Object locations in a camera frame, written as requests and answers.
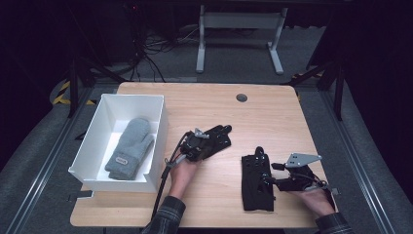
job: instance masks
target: black cable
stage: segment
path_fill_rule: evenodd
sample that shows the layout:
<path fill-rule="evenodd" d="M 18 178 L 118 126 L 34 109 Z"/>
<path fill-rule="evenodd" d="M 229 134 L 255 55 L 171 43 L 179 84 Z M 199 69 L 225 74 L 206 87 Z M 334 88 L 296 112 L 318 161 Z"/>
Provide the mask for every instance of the black cable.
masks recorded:
<path fill-rule="evenodd" d="M 150 59 L 148 56 L 145 56 L 145 57 L 146 57 L 146 59 L 149 60 L 150 63 L 154 64 L 154 66 L 158 70 L 159 75 L 161 76 L 162 81 L 164 81 L 164 83 L 166 83 L 167 81 L 165 81 L 164 76 L 162 75 L 161 70 L 159 69 L 157 64 L 152 59 Z"/>

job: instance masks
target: metal stand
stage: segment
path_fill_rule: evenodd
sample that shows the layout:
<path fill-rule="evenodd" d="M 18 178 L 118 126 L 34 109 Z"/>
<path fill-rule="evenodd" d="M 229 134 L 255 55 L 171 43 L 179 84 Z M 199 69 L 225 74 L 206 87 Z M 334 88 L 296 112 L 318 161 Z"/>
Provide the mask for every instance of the metal stand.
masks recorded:
<path fill-rule="evenodd" d="M 282 26 L 285 21 L 287 8 L 283 8 L 280 13 L 216 13 L 205 11 L 205 6 L 201 6 L 200 11 L 200 46 L 198 49 L 197 73 L 204 72 L 206 41 L 205 29 L 210 28 L 261 28 L 275 29 L 274 40 L 268 43 L 271 59 L 273 60 L 276 73 L 283 74 L 282 64 L 276 51 L 282 34 Z"/>

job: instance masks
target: person's sleeve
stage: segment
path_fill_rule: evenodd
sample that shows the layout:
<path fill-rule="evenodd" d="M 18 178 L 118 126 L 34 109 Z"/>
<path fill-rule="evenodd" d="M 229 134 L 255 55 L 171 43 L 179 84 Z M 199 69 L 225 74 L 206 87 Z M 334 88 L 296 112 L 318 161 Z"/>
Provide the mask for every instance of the person's sleeve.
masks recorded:
<path fill-rule="evenodd" d="M 351 234 L 354 233 L 349 223 L 340 213 L 322 216 L 316 219 L 321 234 Z"/>
<path fill-rule="evenodd" d="M 140 233 L 175 234 L 185 208 L 185 204 L 181 200 L 167 196 L 152 221 Z"/>

